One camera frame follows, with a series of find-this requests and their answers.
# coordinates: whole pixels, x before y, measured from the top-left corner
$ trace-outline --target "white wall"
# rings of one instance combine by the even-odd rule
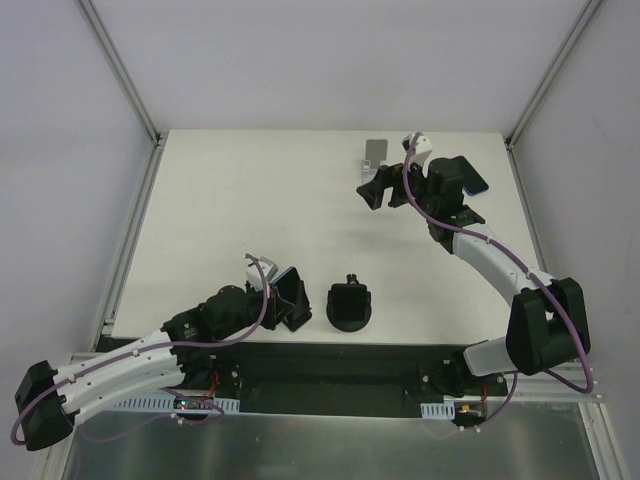
[[[96,0],[158,128],[501,132],[585,0]]]
[[[592,362],[633,478],[640,478],[638,25],[640,2],[605,2],[516,149],[544,257],[585,290]]]
[[[29,365],[86,349],[150,154],[72,0],[0,16],[0,478],[30,475],[9,442]]]

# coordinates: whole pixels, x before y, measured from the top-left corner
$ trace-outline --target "purple cable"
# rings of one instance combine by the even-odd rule
[[[211,419],[207,418],[206,420],[189,420],[186,418],[182,419],[182,423],[185,423],[187,425],[209,425],[210,423],[213,423],[214,421],[218,420],[219,418],[221,418],[224,415],[224,410],[222,410],[220,407],[218,407],[217,405],[214,405],[210,402],[204,402],[200,399],[197,398],[192,398],[192,397],[188,397],[186,395],[182,395],[181,393],[176,392],[175,390],[172,390],[170,388],[162,388],[161,390],[164,390],[165,392],[167,392],[170,395],[173,395],[174,397],[177,397],[181,400],[185,400],[188,402],[195,402],[200,404],[203,408],[205,408],[206,410],[215,410],[216,412],[218,412],[218,415],[213,416]],[[120,432],[117,435],[113,435],[111,437],[106,437],[106,438],[93,438],[90,437],[89,435],[87,435],[85,432],[83,432],[82,430],[80,430],[80,435],[82,436],[82,438],[84,438],[87,442],[91,442],[91,443],[109,443],[109,442],[113,442],[115,440],[119,440],[121,438],[124,438],[132,433],[137,432],[138,430],[140,430],[141,428],[146,427],[147,425],[149,425],[150,423],[155,422],[156,420],[160,420],[161,418],[172,418],[172,414],[171,413],[160,413],[158,415],[154,415],[153,417],[147,418],[146,420],[140,422],[139,424],[129,428],[128,430],[125,430],[124,432]]]
[[[507,407],[507,405],[509,405],[509,402],[513,398],[513,395],[516,393],[516,385],[518,385],[518,374],[514,373],[513,374],[513,383],[511,384],[511,390],[509,390],[509,394],[507,395],[507,398],[504,399],[504,402],[502,402],[502,405],[500,405],[498,410],[493,412],[493,414],[491,414],[491,416],[489,418],[487,418],[484,422],[482,422],[481,425],[483,427],[487,423],[492,422]]]
[[[585,379],[587,381],[587,386],[584,387],[584,388],[580,387],[580,386],[570,382],[566,378],[562,377],[561,375],[559,375],[559,374],[557,374],[555,372],[552,372],[550,370],[545,370],[545,373],[551,375],[553,378],[559,380],[560,382],[565,384],[567,387],[572,388],[573,390],[575,390],[577,392],[585,393],[585,394],[586,393],[591,393],[593,391],[593,386],[594,386],[593,375],[591,374],[591,368],[589,367],[589,360],[587,359],[587,354],[584,351],[584,347],[582,346],[582,342],[580,341],[580,337],[578,335],[578,332],[576,331],[576,328],[573,326],[573,322],[569,318],[569,315],[567,314],[565,309],[562,307],[562,305],[560,305],[560,302],[558,302],[558,300],[556,300],[556,298],[551,294],[551,292],[545,286],[545,284],[542,283],[542,280],[540,280],[533,272],[530,272],[529,271],[529,267],[527,267],[525,265],[525,263],[522,260],[520,260],[515,253],[513,253],[511,250],[509,250],[506,246],[502,245],[500,242],[494,240],[493,238],[489,238],[486,235],[483,235],[482,233],[474,232],[472,230],[466,230],[466,229],[460,228],[460,227],[455,227],[453,225],[449,225],[449,224],[446,224],[446,223],[441,222],[439,220],[436,220],[431,215],[429,215],[427,212],[422,210],[422,208],[420,208],[420,206],[416,202],[416,199],[413,197],[413,194],[411,193],[411,188],[409,186],[409,164],[411,163],[411,155],[412,155],[413,152],[415,152],[415,147],[416,147],[416,143],[418,141],[418,138],[421,135],[422,135],[422,133],[417,132],[413,136],[413,139],[411,140],[411,145],[407,149],[407,156],[406,156],[406,158],[404,160],[404,165],[402,167],[402,182],[404,184],[404,191],[407,194],[407,199],[409,200],[409,203],[411,204],[411,206],[413,208],[416,209],[416,211],[427,222],[429,222],[429,223],[431,223],[433,225],[436,225],[436,226],[438,226],[440,228],[444,228],[445,230],[450,230],[450,231],[455,232],[455,233],[462,233],[462,234],[465,234],[465,235],[471,235],[472,237],[476,237],[476,238],[479,238],[479,239],[481,239],[481,240],[483,240],[485,242],[490,243],[491,245],[496,247],[498,250],[500,250],[502,253],[504,253],[509,259],[511,259],[511,261],[513,263],[515,263],[518,266],[518,268],[520,268],[520,270],[522,270],[526,275],[528,275],[528,277],[531,279],[531,281],[533,281],[533,283],[535,283],[536,286],[538,288],[540,288],[540,290],[545,295],[545,297],[547,297],[549,299],[549,301],[553,305],[553,308],[555,308],[556,312],[558,312],[558,314],[560,315],[560,318],[562,318],[562,321],[564,322],[565,326],[567,327],[567,330],[569,331],[569,335],[571,335],[573,343],[575,344],[576,351],[578,352],[578,358],[580,358],[580,363],[582,364],[582,369],[584,370],[584,376],[585,376]]]
[[[260,310],[260,315],[258,315],[258,319],[249,330],[247,330],[245,333],[243,333],[242,335],[239,335],[236,338],[233,338],[230,340],[224,340],[221,342],[212,342],[212,343],[163,342],[163,343],[157,343],[155,345],[149,345],[147,347],[139,348],[138,352],[139,353],[148,352],[150,350],[156,350],[158,348],[164,348],[164,347],[193,347],[193,348],[207,348],[207,349],[228,347],[230,345],[234,345],[236,343],[239,343],[245,340],[249,335],[255,332],[258,329],[258,327],[260,327],[260,325],[262,324],[262,321],[264,320],[265,315],[267,314],[267,306],[269,303],[269,282],[267,281],[267,278],[264,276],[264,272],[262,271],[262,268],[260,268],[258,259],[249,253],[245,254],[245,258],[251,260],[253,265],[256,266],[256,268],[258,269],[258,274],[260,275],[260,280],[262,281],[262,309]],[[133,352],[125,352],[120,355],[116,355],[113,358],[110,358],[103,362],[96,363],[95,365],[92,365],[91,367],[87,367],[84,370],[80,370],[78,373],[75,374],[75,378],[76,379],[82,378],[85,375],[95,372],[96,370],[107,367],[109,365],[112,365],[116,362],[119,362],[120,360],[124,360],[125,358],[129,358],[131,356],[133,356]],[[24,410],[22,410],[22,412],[20,412],[20,414],[18,415],[18,418],[13,424],[13,427],[11,427],[11,443],[18,446],[26,445],[25,440],[20,440],[18,438],[18,429],[20,428],[20,425],[22,424],[26,416],[29,415],[29,413],[31,413],[31,411],[36,407],[36,405],[38,405],[47,396],[56,392],[59,388],[64,387],[65,385],[68,385],[70,383],[71,381],[68,378],[65,378],[64,380],[61,380],[55,385],[47,388],[44,392],[42,392],[40,395],[34,398],[31,401],[31,403],[29,403],[29,405],[27,405],[24,408]]]

